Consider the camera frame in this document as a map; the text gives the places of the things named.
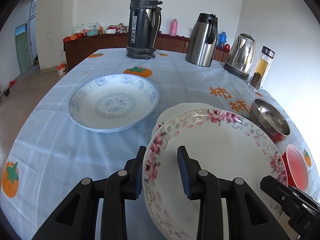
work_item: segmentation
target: red plastic cup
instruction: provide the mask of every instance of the red plastic cup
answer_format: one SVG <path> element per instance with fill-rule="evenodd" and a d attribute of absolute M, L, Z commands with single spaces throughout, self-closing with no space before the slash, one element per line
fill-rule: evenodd
<path fill-rule="evenodd" d="M 282 159 L 287 170 L 288 184 L 305 191 L 308 187 L 308 171 L 299 151 L 288 144 Z"/>

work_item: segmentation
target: plate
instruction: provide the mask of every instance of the plate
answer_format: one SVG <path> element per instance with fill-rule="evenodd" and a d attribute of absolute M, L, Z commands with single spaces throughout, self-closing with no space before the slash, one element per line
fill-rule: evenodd
<path fill-rule="evenodd" d="M 149 80 L 130 74 L 113 74 L 82 85 L 69 101 L 69 114 L 73 121 L 88 130 L 116 132 L 147 117 L 158 102 L 158 88 Z"/>
<path fill-rule="evenodd" d="M 182 187 L 177 162 L 181 145 L 202 169 L 216 177 L 243 178 L 272 214 L 280 218 L 281 206 L 260 190 L 261 179 L 268 175 L 288 185 L 282 157 L 271 139 L 237 114 L 220 109 L 192 110 L 162 125 L 143 160 L 146 207 L 167 239 L 196 239 L 198 227 L 200 201 L 188 200 Z"/>
<path fill-rule="evenodd" d="M 156 131 L 169 119 L 176 116 L 177 114 L 190 111 L 190 110 L 196 110 L 201 108 L 214 108 L 214 106 L 205 104 L 205 103 L 181 103 L 177 104 L 173 107 L 170 107 L 166 110 L 164 110 L 158 117 L 156 125 L 154 126 L 152 130 L 152 135 L 156 133 Z"/>

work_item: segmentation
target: glass tea bottle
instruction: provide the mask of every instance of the glass tea bottle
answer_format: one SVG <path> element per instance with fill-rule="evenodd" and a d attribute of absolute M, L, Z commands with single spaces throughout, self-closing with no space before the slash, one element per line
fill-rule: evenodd
<path fill-rule="evenodd" d="M 250 78 L 248 83 L 248 87 L 258 92 L 259 88 L 261 87 L 270 65 L 272 63 L 273 57 L 275 56 L 275 52 L 271 49 L 267 48 L 266 46 L 262 47 L 260 57 L 258 59 L 257 65 L 253 71 L 253 75 Z"/>

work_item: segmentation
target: table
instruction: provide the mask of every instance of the table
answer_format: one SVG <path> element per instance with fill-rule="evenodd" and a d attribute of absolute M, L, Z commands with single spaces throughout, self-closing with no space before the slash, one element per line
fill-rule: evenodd
<path fill-rule="evenodd" d="M 122 169 L 140 145 L 148 145 L 160 113 L 179 103 L 202 102 L 248 116 L 253 98 L 261 97 L 281 111 L 291 128 L 290 137 L 277 145 L 280 153 L 289 143 L 301 153 L 309 152 L 281 106 L 265 90 L 261 89 L 260 95 L 250 90 L 245 81 L 224 70 L 221 62 L 213 61 L 210 68 L 199 67 L 186 62 L 185 54 L 159 50 L 150 60 L 130 59 L 125 49 L 101 49 L 96 53 L 104 55 L 85 59 L 47 93 L 13 144 L 8 162 L 18 162 L 18 192 L 9 198 L 1 189 L 0 199 L 4 214 L 22 240 L 32 238 L 82 178 L 103 179 Z M 68 103 L 77 88 L 98 76 L 123 73 L 134 66 L 153 72 L 148 79 L 160 91 L 153 113 L 134 127 L 115 133 L 91 132 L 72 122 Z M 306 192 L 319 200 L 320 178 L 311 154 L 310 158 Z M 101 207 L 100 203 L 96 236 L 100 235 Z M 142 195 L 137 201 L 126 201 L 126 220 L 128 239 L 164 239 L 151 221 Z"/>

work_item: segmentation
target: brown wooden cabinet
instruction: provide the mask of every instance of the brown wooden cabinet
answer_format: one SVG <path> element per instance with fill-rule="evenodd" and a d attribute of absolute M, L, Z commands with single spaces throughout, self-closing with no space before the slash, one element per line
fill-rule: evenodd
<path fill-rule="evenodd" d="M 127 42 L 127 33 L 100 34 L 66 42 L 64 43 L 64 51 L 66 53 L 68 69 L 71 70 L 98 49 L 126 48 Z M 186 53 L 188 44 L 189 38 L 159 33 L 156 38 L 155 48 Z M 213 59 L 225 62 L 228 53 L 229 50 L 217 46 Z"/>

